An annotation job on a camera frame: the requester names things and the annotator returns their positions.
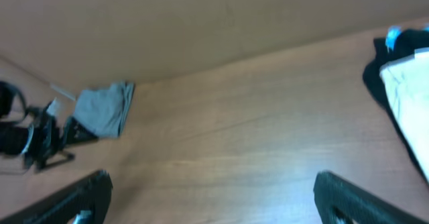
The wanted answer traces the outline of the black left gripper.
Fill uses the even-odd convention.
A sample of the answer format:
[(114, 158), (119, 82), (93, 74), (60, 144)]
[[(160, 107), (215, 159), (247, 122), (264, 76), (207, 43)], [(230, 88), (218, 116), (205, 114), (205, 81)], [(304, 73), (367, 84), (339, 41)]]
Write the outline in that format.
[(75, 155), (71, 152), (63, 152), (64, 147), (88, 144), (99, 139), (74, 117), (66, 120), (61, 137), (56, 117), (49, 114), (47, 108), (37, 113), (33, 109), (32, 114), (35, 121), (32, 125), (31, 141), (23, 150), (23, 167), (26, 169), (35, 165), (35, 172), (44, 172), (72, 162)]

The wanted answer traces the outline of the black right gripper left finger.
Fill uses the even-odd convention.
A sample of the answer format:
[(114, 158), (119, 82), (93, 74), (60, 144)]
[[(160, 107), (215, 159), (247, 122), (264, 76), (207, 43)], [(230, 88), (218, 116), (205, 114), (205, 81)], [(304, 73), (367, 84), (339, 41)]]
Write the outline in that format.
[(103, 223), (111, 203), (113, 184), (97, 170), (54, 194), (1, 220), (8, 223)]

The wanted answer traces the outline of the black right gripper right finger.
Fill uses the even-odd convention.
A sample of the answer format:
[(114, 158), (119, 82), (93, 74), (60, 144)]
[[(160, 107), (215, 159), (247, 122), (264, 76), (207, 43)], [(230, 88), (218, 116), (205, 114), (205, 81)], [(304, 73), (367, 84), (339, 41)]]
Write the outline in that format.
[(427, 224), (330, 171), (316, 175), (313, 192), (323, 224)]

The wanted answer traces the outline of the grey shorts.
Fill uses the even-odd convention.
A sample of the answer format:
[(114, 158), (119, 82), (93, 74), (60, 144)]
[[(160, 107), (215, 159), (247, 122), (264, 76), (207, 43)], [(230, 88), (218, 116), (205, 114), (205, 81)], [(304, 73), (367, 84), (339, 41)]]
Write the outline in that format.
[(89, 132), (100, 138), (118, 138), (124, 128), (135, 84), (114, 82), (109, 87), (81, 91), (73, 113)]

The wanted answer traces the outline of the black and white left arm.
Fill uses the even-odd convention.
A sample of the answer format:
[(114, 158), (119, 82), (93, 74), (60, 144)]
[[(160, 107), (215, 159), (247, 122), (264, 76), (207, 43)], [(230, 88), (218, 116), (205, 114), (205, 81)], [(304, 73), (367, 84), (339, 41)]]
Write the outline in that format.
[[(6, 121), (13, 102), (22, 105), (21, 119)], [(1, 82), (1, 155), (22, 157), (23, 168), (32, 166), (38, 172), (74, 160), (75, 155), (65, 149), (69, 146), (88, 144), (99, 138), (70, 116), (63, 128), (57, 126), (60, 103), (50, 101), (45, 107), (28, 105), (23, 93), (8, 82)]]

